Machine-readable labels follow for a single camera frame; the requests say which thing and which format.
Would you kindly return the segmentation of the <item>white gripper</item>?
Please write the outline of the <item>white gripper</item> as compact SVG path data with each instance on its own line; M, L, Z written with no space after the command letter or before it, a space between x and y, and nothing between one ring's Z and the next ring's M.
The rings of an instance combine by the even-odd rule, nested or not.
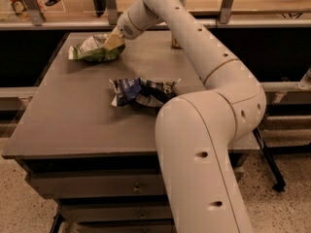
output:
M131 21L128 12L123 12L117 23L117 27L108 35L103 48L105 50L113 50L124 43L124 37L128 40L134 40L142 34Z

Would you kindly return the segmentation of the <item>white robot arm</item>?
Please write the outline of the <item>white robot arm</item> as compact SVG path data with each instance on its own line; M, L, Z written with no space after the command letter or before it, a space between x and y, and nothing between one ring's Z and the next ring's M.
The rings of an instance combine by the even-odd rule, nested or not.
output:
M155 145L177 233L253 233L228 147L261 122L266 98L250 70L184 8L138 0L118 19L118 38L165 22L202 81L162 106Z

